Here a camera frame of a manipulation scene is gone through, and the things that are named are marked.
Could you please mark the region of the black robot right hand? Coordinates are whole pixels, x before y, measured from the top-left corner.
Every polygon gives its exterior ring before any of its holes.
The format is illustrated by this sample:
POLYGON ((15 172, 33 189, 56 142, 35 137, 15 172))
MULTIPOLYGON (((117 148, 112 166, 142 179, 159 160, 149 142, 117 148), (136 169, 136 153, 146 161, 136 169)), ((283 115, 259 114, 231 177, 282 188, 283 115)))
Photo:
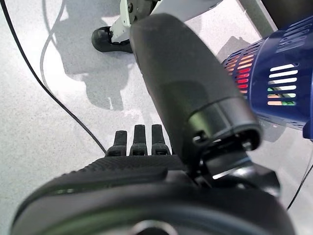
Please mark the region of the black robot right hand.
POLYGON ((12 235, 293 235, 274 171, 252 162, 263 131, 234 80, 183 22, 156 14, 130 42, 173 155, 134 150, 51 180, 12 235))

